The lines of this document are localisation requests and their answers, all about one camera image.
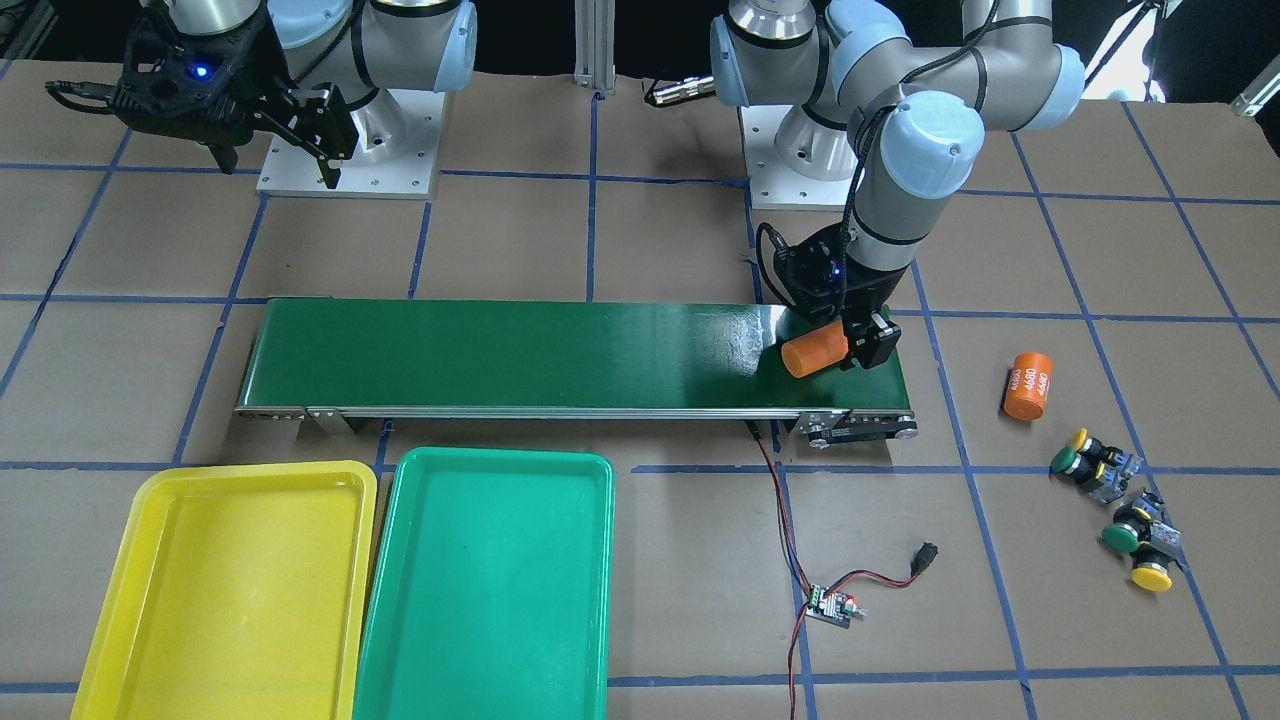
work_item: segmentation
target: tiled floor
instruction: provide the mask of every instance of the tiled floor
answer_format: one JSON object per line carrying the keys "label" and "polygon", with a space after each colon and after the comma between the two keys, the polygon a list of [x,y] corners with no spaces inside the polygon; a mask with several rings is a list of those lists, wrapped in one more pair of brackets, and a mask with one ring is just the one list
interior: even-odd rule
{"label": "tiled floor", "polygon": [[[477,76],[431,204],[266,200],[196,147],[73,115],[0,69],[0,717],[65,717],[137,486],[175,464],[420,445],[589,450],[618,470],[609,715],[783,717],[796,594],[736,423],[370,421],[348,438],[232,416],[271,295],[750,302],[732,110],[658,111],[622,78]],[[1280,717],[1280,160],[1222,106],[1088,102],[992,135],[893,297],[913,441],[781,438],[806,568],[870,616],[810,624],[801,717]],[[1014,355],[1048,414],[998,413]],[[353,352],[358,363],[358,350]],[[1194,575],[1126,582],[1107,512],[1043,468],[1071,430],[1147,455]]]}

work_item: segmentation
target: white mounting plate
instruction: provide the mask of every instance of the white mounting plate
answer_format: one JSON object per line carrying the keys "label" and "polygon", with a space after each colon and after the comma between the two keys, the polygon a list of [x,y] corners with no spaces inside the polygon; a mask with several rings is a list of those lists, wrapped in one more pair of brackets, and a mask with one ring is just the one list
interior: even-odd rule
{"label": "white mounting plate", "polygon": [[742,152],[751,178],[751,208],[756,210],[844,210],[849,181],[815,181],[792,170],[773,147],[773,136],[786,117],[786,105],[739,109]]}
{"label": "white mounting plate", "polygon": [[379,149],[392,150],[390,154],[381,152],[376,163],[357,154],[342,164],[338,187],[329,190],[320,181],[315,158],[275,137],[262,163],[257,190],[284,197],[430,199],[447,95],[421,90],[389,92],[399,102],[408,127],[394,147]]}

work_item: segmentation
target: orange cylinder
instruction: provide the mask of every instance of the orange cylinder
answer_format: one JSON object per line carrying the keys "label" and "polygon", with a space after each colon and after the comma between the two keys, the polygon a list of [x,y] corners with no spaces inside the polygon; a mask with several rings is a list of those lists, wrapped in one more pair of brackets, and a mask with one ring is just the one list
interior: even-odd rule
{"label": "orange cylinder", "polygon": [[840,320],[782,343],[782,364],[797,378],[812,375],[849,355],[849,338]]}
{"label": "orange cylinder", "polygon": [[1023,352],[1014,360],[1005,387],[1005,413],[1010,418],[1030,421],[1044,414],[1048,384],[1053,379],[1053,361],[1048,355]]}

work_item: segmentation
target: light blue joint cap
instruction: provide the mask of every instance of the light blue joint cap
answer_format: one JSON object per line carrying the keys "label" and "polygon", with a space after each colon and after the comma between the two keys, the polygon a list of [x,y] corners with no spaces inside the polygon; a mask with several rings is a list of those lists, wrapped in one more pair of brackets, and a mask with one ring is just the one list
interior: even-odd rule
{"label": "light blue joint cap", "polygon": [[895,37],[910,41],[902,20],[876,0],[833,0],[827,6],[826,17],[831,36],[837,42],[831,56],[831,79],[836,92],[844,87],[849,70],[873,47]]}
{"label": "light blue joint cap", "polygon": [[1080,95],[1084,94],[1084,63],[1080,61],[1080,54],[1065,45],[1055,44],[1055,47],[1062,54],[1062,68],[1057,72],[1053,91],[1048,94],[1048,100],[1032,122],[1018,129],[1056,128],[1065,123],[1080,104]]}
{"label": "light blue joint cap", "polygon": [[266,12],[271,15],[280,47],[293,50],[344,20],[351,12],[351,0],[268,0]]}
{"label": "light blue joint cap", "polygon": [[471,0],[458,5],[453,15],[449,40],[444,44],[440,69],[435,73],[435,92],[458,92],[471,82],[471,69],[476,64],[476,36],[480,35],[480,20]]}
{"label": "light blue joint cap", "polygon": [[924,90],[909,95],[890,115],[881,159],[899,187],[924,200],[960,190],[982,150],[982,115],[955,95]]}
{"label": "light blue joint cap", "polygon": [[716,82],[716,96],[731,108],[749,108],[746,83],[742,82],[742,69],[737,65],[737,50],[733,38],[724,24],[724,15],[712,20],[712,77]]}

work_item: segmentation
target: yellow tray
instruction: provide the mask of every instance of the yellow tray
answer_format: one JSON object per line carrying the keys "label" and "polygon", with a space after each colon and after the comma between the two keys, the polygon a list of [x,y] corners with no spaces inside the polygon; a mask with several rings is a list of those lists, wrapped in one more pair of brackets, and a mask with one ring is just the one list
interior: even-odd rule
{"label": "yellow tray", "polygon": [[72,719],[351,717],[376,487],[348,461],[147,480]]}

